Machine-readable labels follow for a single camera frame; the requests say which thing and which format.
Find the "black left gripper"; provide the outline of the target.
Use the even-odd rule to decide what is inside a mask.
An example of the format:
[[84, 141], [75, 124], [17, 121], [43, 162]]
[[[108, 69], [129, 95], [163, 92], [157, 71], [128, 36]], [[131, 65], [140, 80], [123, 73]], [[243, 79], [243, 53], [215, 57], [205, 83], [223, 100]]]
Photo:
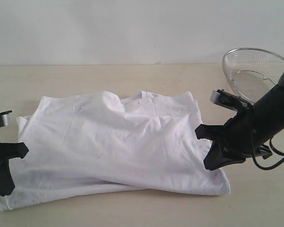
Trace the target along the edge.
[[1, 143], [0, 142], [0, 196], [8, 196], [15, 189], [9, 160], [13, 158], [23, 159], [29, 149], [25, 143]]

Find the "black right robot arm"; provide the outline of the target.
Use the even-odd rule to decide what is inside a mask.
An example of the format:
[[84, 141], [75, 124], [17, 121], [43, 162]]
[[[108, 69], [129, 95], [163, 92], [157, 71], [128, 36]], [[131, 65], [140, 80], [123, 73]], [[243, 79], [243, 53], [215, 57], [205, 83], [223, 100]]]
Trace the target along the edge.
[[247, 158], [261, 170], [272, 170], [284, 162], [284, 153], [266, 146], [284, 129], [284, 73], [278, 83], [254, 104], [224, 90], [215, 90], [211, 102], [236, 111], [223, 125], [200, 124], [197, 139], [208, 139], [212, 145], [204, 158], [207, 170], [241, 164]]

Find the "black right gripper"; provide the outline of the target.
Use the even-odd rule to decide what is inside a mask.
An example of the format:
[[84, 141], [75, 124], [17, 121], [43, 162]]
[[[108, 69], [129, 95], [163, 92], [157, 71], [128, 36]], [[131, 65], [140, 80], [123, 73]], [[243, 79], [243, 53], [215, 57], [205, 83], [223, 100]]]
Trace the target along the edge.
[[206, 157], [206, 170], [216, 170], [224, 166], [242, 164], [246, 158], [267, 159], [272, 152], [264, 143], [272, 137], [272, 112], [267, 110], [244, 110], [230, 118], [224, 125], [199, 125], [198, 139], [208, 139], [213, 143]]

